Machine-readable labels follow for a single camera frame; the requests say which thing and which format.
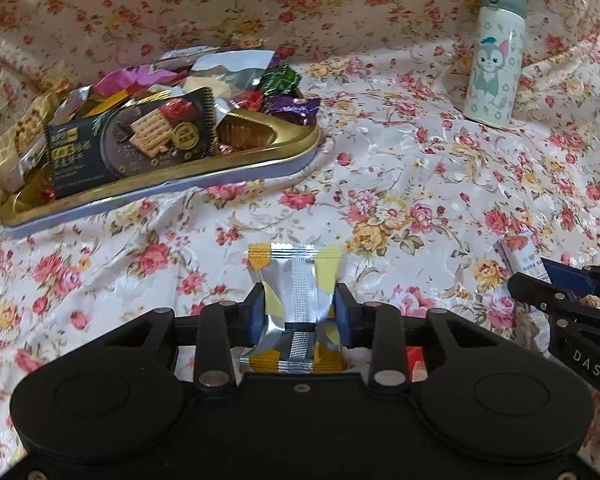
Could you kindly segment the silver yellow snack packet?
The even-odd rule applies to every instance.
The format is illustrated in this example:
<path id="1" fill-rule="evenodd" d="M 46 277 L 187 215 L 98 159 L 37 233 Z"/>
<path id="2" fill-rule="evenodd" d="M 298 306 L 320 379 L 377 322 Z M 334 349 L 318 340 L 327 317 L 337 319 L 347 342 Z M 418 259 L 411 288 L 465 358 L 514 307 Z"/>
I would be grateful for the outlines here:
<path id="1" fill-rule="evenodd" d="M 337 245 L 252 244 L 249 270 L 263 286 L 264 327 L 240 356 L 243 373 L 334 374 L 344 370 L 332 295 Z"/>

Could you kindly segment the red white snack packet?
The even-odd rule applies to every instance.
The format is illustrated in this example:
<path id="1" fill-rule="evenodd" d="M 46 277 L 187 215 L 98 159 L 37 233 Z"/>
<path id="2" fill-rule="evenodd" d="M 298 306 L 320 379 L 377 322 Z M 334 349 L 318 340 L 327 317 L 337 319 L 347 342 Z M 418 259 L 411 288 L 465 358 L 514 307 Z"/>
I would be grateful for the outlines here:
<path id="1" fill-rule="evenodd" d="M 531 233 L 504 236 L 495 244 L 495 248 L 503 258 L 510 275 L 523 273 L 537 280 L 550 282 Z"/>

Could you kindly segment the gold purple snack tray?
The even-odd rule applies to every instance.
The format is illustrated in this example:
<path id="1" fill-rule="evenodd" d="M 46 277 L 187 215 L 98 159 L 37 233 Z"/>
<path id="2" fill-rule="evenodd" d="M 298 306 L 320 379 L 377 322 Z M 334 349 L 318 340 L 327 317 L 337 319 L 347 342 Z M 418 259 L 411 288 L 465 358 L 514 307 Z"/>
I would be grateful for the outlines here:
<path id="1" fill-rule="evenodd" d="M 271 50 L 191 47 L 47 92 L 0 136 L 16 237 L 192 186 L 276 178 L 320 143 L 321 102 Z"/>

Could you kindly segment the purple candy wrapper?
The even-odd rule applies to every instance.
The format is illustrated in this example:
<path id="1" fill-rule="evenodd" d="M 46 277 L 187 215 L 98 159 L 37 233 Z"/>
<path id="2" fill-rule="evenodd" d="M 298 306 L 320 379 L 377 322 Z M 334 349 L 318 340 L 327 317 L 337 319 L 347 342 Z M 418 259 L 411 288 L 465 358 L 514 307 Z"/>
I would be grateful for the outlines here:
<path id="1" fill-rule="evenodd" d="M 279 94 L 268 98 L 261 112 L 298 126 L 313 126 L 320 107 L 320 98 L 295 98 Z"/>

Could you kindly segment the black cracker packet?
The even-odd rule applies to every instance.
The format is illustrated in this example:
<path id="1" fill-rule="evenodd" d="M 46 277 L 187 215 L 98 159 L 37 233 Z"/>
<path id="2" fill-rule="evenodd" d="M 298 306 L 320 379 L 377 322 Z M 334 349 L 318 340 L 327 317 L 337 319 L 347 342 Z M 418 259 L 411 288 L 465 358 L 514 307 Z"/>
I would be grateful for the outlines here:
<path id="1" fill-rule="evenodd" d="M 45 135 L 57 198 L 148 174 L 163 181 L 170 168 L 218 152 L 208 87 L 47 126 Z"/>

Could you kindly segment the green candy in tray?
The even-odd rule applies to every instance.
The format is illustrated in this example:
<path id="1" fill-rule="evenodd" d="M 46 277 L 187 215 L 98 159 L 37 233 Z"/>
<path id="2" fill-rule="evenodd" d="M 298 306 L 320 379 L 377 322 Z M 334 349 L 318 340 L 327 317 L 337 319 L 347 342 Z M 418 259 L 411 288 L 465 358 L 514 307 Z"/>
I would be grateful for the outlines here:
<path id="1" fill-rule="evenodd" d="M 301 75 L 290 65 L 283 64 L 269 68 L 262 76 L 260 91 L 264 96 L 289 94 L 298 87 Z"/>

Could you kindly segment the cat print water bottle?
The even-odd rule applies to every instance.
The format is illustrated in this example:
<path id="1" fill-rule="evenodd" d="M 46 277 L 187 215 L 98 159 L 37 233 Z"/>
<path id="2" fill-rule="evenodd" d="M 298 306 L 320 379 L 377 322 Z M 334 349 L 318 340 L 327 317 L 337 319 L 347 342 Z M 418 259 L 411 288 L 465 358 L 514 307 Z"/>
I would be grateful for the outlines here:
<path id="1" fill-rule="evenodd" d="M 464 115 L 506 127 L 512 117 L 526 41 L 526 0 L 481 0 Z"/>

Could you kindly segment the pink candy wrapper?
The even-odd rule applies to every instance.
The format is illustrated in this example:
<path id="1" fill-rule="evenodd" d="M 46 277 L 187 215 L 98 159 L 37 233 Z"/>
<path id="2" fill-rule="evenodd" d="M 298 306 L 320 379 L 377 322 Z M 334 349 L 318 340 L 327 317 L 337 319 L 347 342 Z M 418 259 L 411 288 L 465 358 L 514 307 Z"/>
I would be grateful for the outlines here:
<path id="1" fill-rule="evenodd" d="M 92 84 L 94 92 L 109 98 L 119 91 L 131 87 L 150 87 L 153 84 L 168 84 L 178 81 L 188 74 L 188 70 L 165 70 L 155 65 L 139 65 L 115 70 Z"/>

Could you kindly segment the gold waffle snack packet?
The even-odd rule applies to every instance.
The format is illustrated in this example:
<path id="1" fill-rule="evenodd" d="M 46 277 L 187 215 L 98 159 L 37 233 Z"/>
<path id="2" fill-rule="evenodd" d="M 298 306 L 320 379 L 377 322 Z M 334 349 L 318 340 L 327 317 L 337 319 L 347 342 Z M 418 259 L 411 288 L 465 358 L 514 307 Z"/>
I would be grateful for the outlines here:
<path id="1" fill-rule="evenodd" d="M 59 106 L 55 92 L 37 96 L 26 112 L 0 136 L 0 188 L 15 193 L 40 161 L 46 147 L 44 128 Z"/>

